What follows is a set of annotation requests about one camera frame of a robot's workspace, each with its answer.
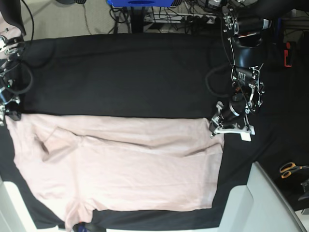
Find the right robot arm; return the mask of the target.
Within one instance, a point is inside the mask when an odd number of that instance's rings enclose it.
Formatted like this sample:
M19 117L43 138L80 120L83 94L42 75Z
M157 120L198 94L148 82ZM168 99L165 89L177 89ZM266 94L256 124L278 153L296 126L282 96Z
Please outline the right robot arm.
M23 61L26 42L25 27L21 15L23 0L2 0L0 2L0 125L5 116L15 121L21 119L20 95L27 93L33 85L33 71ZM29 83L22 84L22 77L14 73L24 66L29 74Z

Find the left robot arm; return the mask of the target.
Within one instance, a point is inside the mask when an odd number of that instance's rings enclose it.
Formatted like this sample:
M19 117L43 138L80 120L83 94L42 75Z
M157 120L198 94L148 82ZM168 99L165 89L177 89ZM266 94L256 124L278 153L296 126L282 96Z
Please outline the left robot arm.
M221 39L228 41L228 62L213 68L205 76L209 92L218 98L228 98L227 104L218 101L217 111L209 123L210 137L219 134L239 134L244 141L251 141L255 134L249 124L248 115L255 114L262 106L264 83L260 81L260 70L264 65L266 46L265 31L275 28L278 19L293 9L307 11L307 0L257 0L241 6L241 1L225 1L221 6ZM230 67L233 94L215 92L210 77Z

